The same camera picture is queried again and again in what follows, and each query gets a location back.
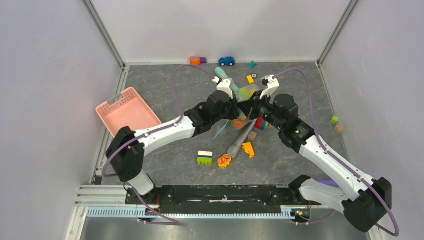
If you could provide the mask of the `clear zip top bag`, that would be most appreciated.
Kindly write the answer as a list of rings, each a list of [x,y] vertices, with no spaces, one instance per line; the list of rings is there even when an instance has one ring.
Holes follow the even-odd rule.
[[[256,84],[248,84],[248,85],[246,85],[244,87],[240,87],[240,88],[248,88],[248,89],[252,90],[253,94],[256,91],[260,90],[260,88]],[[241,120],[245,121],[246,125],[251,121],[251,120],[248,120],[247,116],[240,109],[238,109],[238,117],[236,119],[241,119]],[[232,123],[233,120],[226,120],[226,119],[221,120],[217,124],[217,131],[216,131],[216,134],[214,135],[214,139],[217,139],[218,136],[220,136],[220,135],[241,130],[241,129],[235,129],[233,127],[233,123]]]

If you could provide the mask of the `pink plastic basket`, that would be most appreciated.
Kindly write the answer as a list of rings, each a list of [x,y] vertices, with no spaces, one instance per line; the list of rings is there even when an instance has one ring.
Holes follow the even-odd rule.
[[[133,87],[126,88],[112,100],[117,101],[112,104],[105,101],[97,106],[95,111],[113,137],[124,127],[130,127],[135,131],[162,124],[162,121]]]

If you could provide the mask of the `orange green toy mango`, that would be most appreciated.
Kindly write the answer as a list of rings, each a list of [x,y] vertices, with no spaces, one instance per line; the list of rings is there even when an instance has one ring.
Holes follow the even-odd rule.
[[[235,129],[240,130],[240,129],[245,127],[246,122],[244,120],[238,118],[238,119],[234,119],[232,121],[232,125]]]

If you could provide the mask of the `green toy pear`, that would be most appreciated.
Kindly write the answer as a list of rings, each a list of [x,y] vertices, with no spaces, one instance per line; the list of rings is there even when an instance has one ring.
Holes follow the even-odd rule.
[[[253,92],[249,88],[246,88],[246,87],[240,88],[236,93],[237,101],[238,102],[247,101],[252,97],[252,95],[253,95]]]

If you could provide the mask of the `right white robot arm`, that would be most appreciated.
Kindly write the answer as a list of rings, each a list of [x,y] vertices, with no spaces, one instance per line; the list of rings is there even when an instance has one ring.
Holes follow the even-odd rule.
[[[391,235],[399,235],[399,225],[391,211],[391,183],[383,177],[375,179],[364,173],[328,146],[299,118],[299,107],[293,96],[279,94],[270,103],[269,97],[254,95],[237,106],[249,119],[263,118],[276,128],[286,147],[314,163],[338,185],[332,187],[301,175],[289,184],[288,196],[293,203],[311,201],[330,207],[363,233],[389,216],[394,226]]]

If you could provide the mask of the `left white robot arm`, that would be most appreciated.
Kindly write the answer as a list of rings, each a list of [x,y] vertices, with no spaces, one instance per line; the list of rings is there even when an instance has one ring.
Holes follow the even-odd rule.
[[[142,130],[121,128],[106,150],[106,163],[112,166],[121,182],[130,184],[138,192],[140,200],[151,204],[157,198],[157,190],[143,170],[144,158],[173,142],[204,134],[221,120],[234,120],[238,116],[235,94],[216,90],[205,102],[174,120]]]

